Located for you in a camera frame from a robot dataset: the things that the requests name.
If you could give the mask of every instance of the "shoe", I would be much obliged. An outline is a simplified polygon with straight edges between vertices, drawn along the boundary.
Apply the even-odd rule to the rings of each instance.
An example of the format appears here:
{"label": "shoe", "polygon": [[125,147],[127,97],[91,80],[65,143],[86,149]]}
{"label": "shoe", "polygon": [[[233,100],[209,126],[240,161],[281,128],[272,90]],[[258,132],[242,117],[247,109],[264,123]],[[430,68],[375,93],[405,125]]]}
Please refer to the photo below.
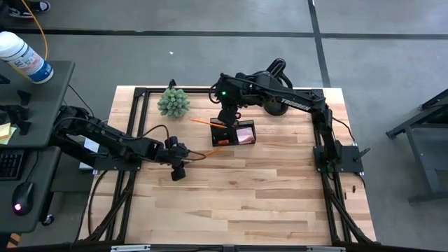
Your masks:
{"label": "shoe", "polygon": [[[50,3],[47,1],[30,2],[28,7],[33,13],[45,13],[51,8]],[[33,18],[27,10],[18,10],[16,8],[9,8],[9,15],[14,18]]]}

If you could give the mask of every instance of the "bottle label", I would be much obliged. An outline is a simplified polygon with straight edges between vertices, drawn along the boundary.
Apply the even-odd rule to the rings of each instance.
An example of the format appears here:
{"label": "bottle label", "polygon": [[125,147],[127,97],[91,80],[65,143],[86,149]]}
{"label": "bottle label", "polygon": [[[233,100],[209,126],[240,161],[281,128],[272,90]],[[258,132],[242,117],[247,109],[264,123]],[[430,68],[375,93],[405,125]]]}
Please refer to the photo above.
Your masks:
{"label": "bottle label", "polygon": [[31,81],[38,83],[49,77],[53,68],[43,58],[28,46],[24,54],[8,63],[28,75]]}

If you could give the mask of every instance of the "butcher block tabletop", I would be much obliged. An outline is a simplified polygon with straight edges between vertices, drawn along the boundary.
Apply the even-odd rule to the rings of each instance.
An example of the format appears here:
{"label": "butcher block tabletop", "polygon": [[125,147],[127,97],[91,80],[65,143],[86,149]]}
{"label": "butcher block tabletop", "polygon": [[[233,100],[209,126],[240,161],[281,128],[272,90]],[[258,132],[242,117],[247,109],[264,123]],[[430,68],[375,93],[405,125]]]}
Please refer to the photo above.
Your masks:
{"label": "butcher block tabletop", "polygon": [[[110,126],[124,132],[134,89],[135,86],[117,87],[108,119]],[[333,116],[349,125],[342,90],[323,91]],[[218,116],[221,105],[212,104],[207,94],[188,94],[188,98],[190,111],[180,120],[170,120],[158,111],[160,94],[151,94],[144,131],[166,125],[170,135],[177,136],[190,150],[208,153],[215,149],[210,126],[189,118],[209,121]],[[142,104],[141,99],[134,136]],[[177,182],[171,180],[171,167],[143,162],[134,187],[127,244],[331,244],[322,181],[314,168],[311,115],[289,108],[284,115],[274,117],[258,106],[239,112],[241,120],[255,121],[254,145],[226,146],[205,160],[191,162],[185,166],[187,176]],[[333,127],[342,144],[352,144],[346,127],[338,122]],[[166,132],[156,129],[148,137],[164,141]],[[110,171],[97,188],[92,203],[92,229],[111,207],[117,175]],[[375,240],[361,180],[354,174],[340,177],[347,211],[361,230]],[[342,239],[339,214],[335,214],[335,219]],[[87,235],[86,212],[79,239]]]}

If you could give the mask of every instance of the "keyboard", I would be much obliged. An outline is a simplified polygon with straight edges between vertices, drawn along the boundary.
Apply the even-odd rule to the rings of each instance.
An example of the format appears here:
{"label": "keyboard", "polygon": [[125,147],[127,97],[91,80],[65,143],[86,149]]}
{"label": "keyboard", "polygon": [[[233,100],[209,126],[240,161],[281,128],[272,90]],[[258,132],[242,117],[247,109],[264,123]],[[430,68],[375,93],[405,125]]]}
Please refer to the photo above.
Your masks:
{"label": "keyboard", "polygon": [[25,150],[0,149],[0,181],[19,180],[25,161]]}

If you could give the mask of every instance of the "blue label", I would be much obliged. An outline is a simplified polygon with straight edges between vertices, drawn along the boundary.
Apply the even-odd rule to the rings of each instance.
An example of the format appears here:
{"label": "blue label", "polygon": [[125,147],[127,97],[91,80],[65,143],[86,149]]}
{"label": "blue label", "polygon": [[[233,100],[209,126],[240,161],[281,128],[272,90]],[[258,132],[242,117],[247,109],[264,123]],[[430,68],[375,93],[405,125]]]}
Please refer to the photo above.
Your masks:
{"label": "blue label", "polygon": [[43,66],[34,74],[28,75],[34,82],[44,81],[49,77],[53,68],[49,65],[49,63],[44,62]]}

